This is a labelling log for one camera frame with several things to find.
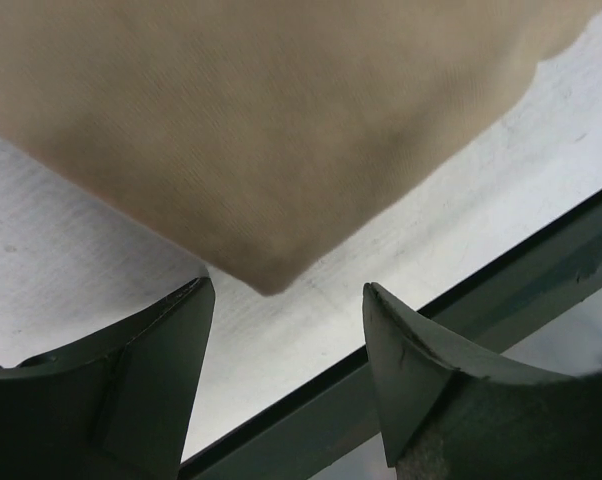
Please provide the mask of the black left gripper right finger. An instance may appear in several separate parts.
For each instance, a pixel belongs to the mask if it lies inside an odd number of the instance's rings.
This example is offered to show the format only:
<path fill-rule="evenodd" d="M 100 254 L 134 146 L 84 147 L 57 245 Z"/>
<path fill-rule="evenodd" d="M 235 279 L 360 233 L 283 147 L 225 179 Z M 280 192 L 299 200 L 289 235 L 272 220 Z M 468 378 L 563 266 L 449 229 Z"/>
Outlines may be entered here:
<path fill-rule="evenodd" d="M 490 351 L 378 284 L 363 323 L 387 464 L 401 479 L 602 479 L 602 370 Z"/>

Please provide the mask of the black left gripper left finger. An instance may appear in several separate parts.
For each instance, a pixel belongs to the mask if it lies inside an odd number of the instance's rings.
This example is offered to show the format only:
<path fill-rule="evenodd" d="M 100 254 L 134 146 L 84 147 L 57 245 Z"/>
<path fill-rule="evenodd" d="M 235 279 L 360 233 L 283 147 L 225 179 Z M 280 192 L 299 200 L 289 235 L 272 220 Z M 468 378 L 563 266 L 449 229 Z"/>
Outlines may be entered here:
<path fill-rule="evenodd" d="M 0 367 L 0 479 L 174 479 L 215 304 L 208 278 Z"/>

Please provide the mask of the beige t-shirt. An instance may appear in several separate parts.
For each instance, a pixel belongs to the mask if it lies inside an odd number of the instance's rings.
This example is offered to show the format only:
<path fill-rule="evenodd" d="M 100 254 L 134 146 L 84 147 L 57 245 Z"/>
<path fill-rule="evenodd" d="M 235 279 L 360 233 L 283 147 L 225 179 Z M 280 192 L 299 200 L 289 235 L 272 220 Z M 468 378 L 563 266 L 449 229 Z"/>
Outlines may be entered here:
<path fill-rule="evenodd" d="M 0 137 L 262 294 L 503 116 L 601 1 L 0 1 Z"/>

